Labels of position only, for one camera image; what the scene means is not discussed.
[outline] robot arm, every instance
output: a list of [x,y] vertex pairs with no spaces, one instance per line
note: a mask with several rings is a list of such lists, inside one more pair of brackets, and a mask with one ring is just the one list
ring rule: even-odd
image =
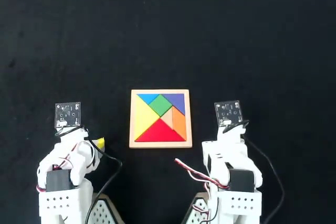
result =
[[[84,138],[88,133],[79,128],[64,137],[61,142],[55,144],[54,149],[40,162],[37,169],[38,187],[46,189],[47,173],[53,169],[70,169],[70,178],[74,186],[78,186],[85,174],[96,170],[100,159],[98,151]],[[103,138],[94,141],[98,146],[104,146]]]
[[[97,169],[101,154],[85,140],[88,131],[80,126],[80,103],[56,104],[55,109],[60,142],[37,168],[41,224],[84,224],[93,195],[84,176]],[[93,143],[104,148],[103,138]]]
[[[188,218],[191,222],[186,223],[259,224],[261,193],[257,188],[263,181],[261,171],[248,157],[242,138],[248,121],[243,120],[239,101],[216,103],[215,108],[217,140],[202,143],[203,163],[208,176],[180,164],[189,173],[201,176],[202,180],[196,180],[203,181],[208,192],[207,210],[197,210],[197,206],[193,205]],[[200,213],[198,223],[195,223],[192,217]]]

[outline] black tablecloth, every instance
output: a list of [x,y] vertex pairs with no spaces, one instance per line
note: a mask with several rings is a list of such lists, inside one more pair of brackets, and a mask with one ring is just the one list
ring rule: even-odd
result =
[[[52,150],[54,104],[81,101],[92,137],[124,161],[106,191],[126,223],[180,223],[202,185],[214,102],[239,99],[249,138],[285,190],[272,223],[317,223],[336,206],[336,0],[0,0],[2,223],[38,223],[38,162]],[[189,89],[192,149],[128,148],[131,89]],[[264,215],[280,199],[266,160]],[[88,177],[95,191],[115,167]]]

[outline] tangram piece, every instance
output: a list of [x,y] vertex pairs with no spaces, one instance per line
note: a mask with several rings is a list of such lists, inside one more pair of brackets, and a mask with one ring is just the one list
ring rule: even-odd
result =
[[130,148],[192,147],[188,90],[132,90]]

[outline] circuit board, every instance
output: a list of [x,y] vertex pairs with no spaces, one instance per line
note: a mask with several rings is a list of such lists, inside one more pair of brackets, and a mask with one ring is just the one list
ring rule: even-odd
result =
[[239,123],[243,120],[239,101],[216,102],[218,127]]
[[55,104],[55,128],[80,126],[80,102]]

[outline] red triangle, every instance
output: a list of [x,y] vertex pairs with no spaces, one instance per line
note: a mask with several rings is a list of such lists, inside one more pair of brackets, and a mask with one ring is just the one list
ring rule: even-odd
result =
[[185,142],[185,140],[162,119],[152,124],[136,142]]

